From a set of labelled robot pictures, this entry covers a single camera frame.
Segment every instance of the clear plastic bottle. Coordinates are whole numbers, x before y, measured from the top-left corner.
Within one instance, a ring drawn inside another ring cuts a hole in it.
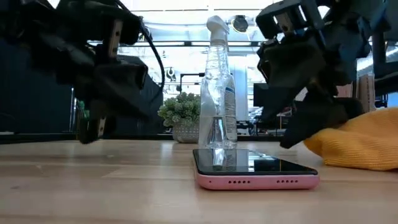
[[[201,83],[199,146],[234,149],[237,142],[235,84],[228,67],[228,26],[209,18],[211,31],[205,77]]]

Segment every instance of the bottle label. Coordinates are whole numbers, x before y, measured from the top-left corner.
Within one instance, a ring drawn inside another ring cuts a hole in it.
[[[228,83],[229,85],[225,88],[225,126],[226,126],[226,138],[228,140],[235,141],[236,135],[236,102],[235,102],[235,90],[233,79]]]

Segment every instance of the wooden table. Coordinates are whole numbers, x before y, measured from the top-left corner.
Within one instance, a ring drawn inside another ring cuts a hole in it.
[[[325,167],[302,145],[239,147],[315,167],[315,190],[214,192],[173,141],[0,146],[0,223],[398,223],[398,174]]]

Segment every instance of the green plant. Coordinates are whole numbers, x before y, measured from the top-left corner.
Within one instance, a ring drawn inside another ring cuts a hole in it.
[[[164,119],[164,126],[181,124],[193,126],[199,121],[200,96],[181,93],[164,101],[157,114]]]

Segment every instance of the microfiber towel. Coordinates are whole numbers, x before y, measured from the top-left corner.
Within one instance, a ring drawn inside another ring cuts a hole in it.
[[[304,144],[328,166],[398,169],[398,108],[362,114],[339,128],[319,131]]]

